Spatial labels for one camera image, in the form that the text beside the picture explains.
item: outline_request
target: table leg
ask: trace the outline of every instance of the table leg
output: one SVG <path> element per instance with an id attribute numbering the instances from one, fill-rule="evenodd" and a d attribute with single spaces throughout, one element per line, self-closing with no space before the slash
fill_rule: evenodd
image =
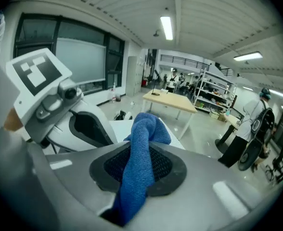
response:
<path id="1" fill-rule="evenodd" d="M 225 143 L 225 141 L 228 139 L 228 137 L 231 135 L 231 133 L 235 130 L 233 125 L 230 125 L 226 133 L 223 135 L 223 137 L 216 143 L 216 146 L 220 146 L 221 144 Z"/>
<path id="2" fill-rule="evenodd" d="M 194 116 L 194 114 L 192 113 L 191 116 L 190 116 L 190 118 L 189 118 L 189 120 L 188 120 L 188 122 L 187 122 L 187 124 L 185 124 L 185 126 L 184 126 L 184 128 L 183 128 L 183 130 L 182 130 L 182 132 L 181 132 L 181 134 L 180 134 L 180 136 L 178 137 L 178 140 L 181 140 L 181 138 L 183 137 L 183 135 L 184 135 L 186 129 L 188 129 L 188 127 L 189 127 L 189 125 L 190 125 L 190 122 L 191 122 L 192 119 L 193 119 L 193 116 Z"/>
<path id="3" fill-rule="evenodd" d="M 179 110 L 179 112 L 178 112 L 178 114 L 177 114 L 176 120 L 178 120 L 178 118 L 179 118 L 179 116 L 180 116 L 180 112 L 181 112 L 181 110 Z"/>
<path id="4" fill-rule="evenodd" d="M 145 109 L 146 109 L 146 100 L 144 99 L 144 100 L 142 101 L 141 112 L 145 112 Z"/>

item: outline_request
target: white cabinet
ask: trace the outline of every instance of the white cabinet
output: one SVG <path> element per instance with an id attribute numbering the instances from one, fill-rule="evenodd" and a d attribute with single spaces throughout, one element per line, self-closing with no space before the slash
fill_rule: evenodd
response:
<path id="1" fill-rule="evenodd" d="M 135 96 L 141 91 L 143 62 L 138 61 L 137 56 L 128 57 L 126 95 Z"/>

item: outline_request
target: glossy tile floor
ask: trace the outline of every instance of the glossy tile floor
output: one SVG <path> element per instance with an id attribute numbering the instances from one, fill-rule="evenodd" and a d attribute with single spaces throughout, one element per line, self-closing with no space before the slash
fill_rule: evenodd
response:
<path id="1" fill-rule="evenodd" d="M 141 92 L 133 98 L 124 96 L 122 97 L 121 102 L 105 103 L 101 105 L 100 108 L 109 120 L 113 120 L 115 112 L 119 110 L 123 110 L 125 112 L 130 111 L 134 118 L 142 109 L 142 96 L 148 91 L 149 89 L 142 88 Z M 151 113 L 160 117 L 176 136 L 180 135 L 182 128 L 190 116 L 187 112 L 181 112 L 179 119 L 176 120 L 175 118 L 178 113 L 177 109 L 156 103 L 153 104 Z M 218 159 L 221 157 L 221 152 L 216 148 L 214 141 L 224 135 L 228 126 L 228 123 L 223 123 L 211 118 L 208 113 L 198 111 L 198 113 L 194 115 L 189 128 L 180 142 L 188 151 Z M 226 143 L 228 145 L 231 143 L 234 136 L 235 135 L 232 134 L 227 139 Z M 266 195 L 273 188 L 273 185 L 267 181 L 264 173 L 265 165 L 271 164 L 273 158 L 276 156 L 277 155 L 274 150 L 271 150 L 268 159 L 261 164 L 255 173 L 252 173 L 251 170 L 239 171 L 237 165 L 231 167 L 231 170 L 238 174 L 239 177 L 248 181 L 262 194 Z"/>

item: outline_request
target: blue cloth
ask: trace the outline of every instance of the blue cloth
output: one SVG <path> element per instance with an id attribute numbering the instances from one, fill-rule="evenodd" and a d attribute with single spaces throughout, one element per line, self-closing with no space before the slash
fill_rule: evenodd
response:
<path id="1" fill-rule="evenodd" d="M 171 142 L 170 135 L 161 120 L 147 113 L 139 113 L 136 116 L 131 134 L 124 140 L 131 141 L 131 152 L 115 201 L 121 226 L 128 223 L 143 206 L 146 189 L 154 184 L 149 141 L 164 144 Z"/>

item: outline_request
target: round black device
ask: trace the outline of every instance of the round black device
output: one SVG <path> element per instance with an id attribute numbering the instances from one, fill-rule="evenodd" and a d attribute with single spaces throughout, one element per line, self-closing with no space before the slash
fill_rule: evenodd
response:
<path id="1" fill-rule="evenodd" d="M 65 91 L 64 97 L 66 99 L 73 99 L 76 96 L 76 89 L 70 88 L 67 91 Z"/>

